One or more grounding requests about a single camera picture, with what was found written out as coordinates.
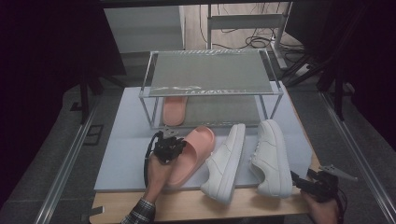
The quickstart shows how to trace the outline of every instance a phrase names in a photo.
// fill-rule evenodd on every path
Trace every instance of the shelf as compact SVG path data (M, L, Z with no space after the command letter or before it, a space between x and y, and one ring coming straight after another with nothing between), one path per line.
M161 128L164 97L187 96L180 127L196 127L257 125L282 95L265 49L210 49L151 52L139 98L150 127ZM263 96L275 97L272 111Z

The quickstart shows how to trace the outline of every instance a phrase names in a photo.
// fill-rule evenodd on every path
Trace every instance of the black cable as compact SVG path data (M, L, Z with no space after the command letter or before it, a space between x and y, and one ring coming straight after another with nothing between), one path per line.
M143 176L145 177L145 186L147 187L149 184L149 155L151 154L151 148L152 148L152 143L154 142L154 139L158 137L161 133L155 133L154 136L152 136L151 141L148 144L148 150L146 151L145 155L145 164L143 167Z
M276 13L277 13L277 11L279 10L279 5L280 5L280 2L277 3Z

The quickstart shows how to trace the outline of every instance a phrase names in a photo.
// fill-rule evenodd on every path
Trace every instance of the cable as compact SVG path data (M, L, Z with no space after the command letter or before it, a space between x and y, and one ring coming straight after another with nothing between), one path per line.
M280 2L277 3L276 13L277 13L277 11L279 10L279 6L280 6Z

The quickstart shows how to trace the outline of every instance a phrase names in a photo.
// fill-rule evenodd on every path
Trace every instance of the sleeve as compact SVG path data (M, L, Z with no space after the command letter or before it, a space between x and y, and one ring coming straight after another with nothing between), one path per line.
M121 224L151 223L155 218L155 204L140 199L132 211L122 220Z

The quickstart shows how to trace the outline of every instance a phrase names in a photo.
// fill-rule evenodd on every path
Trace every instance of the floor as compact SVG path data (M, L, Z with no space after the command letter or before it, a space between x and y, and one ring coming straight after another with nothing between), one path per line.
M260 11L261 8L267 12L276 12L277 3L267 4L265 7L262 7L262 4L219 6L220 13L226 13L225 9L229 13L235 13L238 10L249 13L250 11ZM200 7L191 6L185 7L185 9L186 12L189 12L186 13L186 49L205 49L205 41L199 29ZM201 8L201 13L202 30L205 32L206 8L204 6ZM252 32L251 30L229 34L216 32L213 42L230 48L241 47L245 45L246 37L250 36ZM272 33L268 29L259 32ZM288 35L282 37L282 43L298 44ZM301 54L297 53L290 57L297 60ZM274 60L273 66L276 74L281 77L283 72L278 69ZM129 71L128 76L121 79L130 86L139 86L141 71L138 68L130 67L127 67L127 71ZM333 164L359 179L358 182L340 179L339 187L348 198L345 223L394 223L384 216L373 189L370 187L370 180L364 175L356 156L350 151L343 135L337 129L321 94L316 90L315 84L318 78L319 75L311 77L293 88L288 88L288 91L320 163L323 165ZM91 97L91 102L97 104L91 125L103 127L101 137L95 143L97 140L95 136L87 135L84 142L80 143L81 147L77 151L74 166L70 169L70 173L66 174L69 177L64 187L61 188L59 202L56 203L56 208L48 213L49 223L88 223L88 215L95 193L93 186L122 96L122 88L105 79L101 81L105 87L104 93ZM81 132L79 124L81 115L77 111L70 111L74 102L79 102L79 87L72 88L64 94L64 107L35 160L3 206L0 212L0 223L34 223L37 219L43 202L47 202L46 197L53 181L60 168L63 167L64 158L69 156L70 148L77 145L74 140L78 132ZM380 187L391 199L395 199L396 177L393 174L393 171L396 170L395 151L356 110L349 97L344 97L344 116L345 125L358 144L369 167L373 170L377 178L376 181L380 183ZM208 222L262 223L262 220L257 217ZM285 223L312 222L306 215L299 215L285 216Z

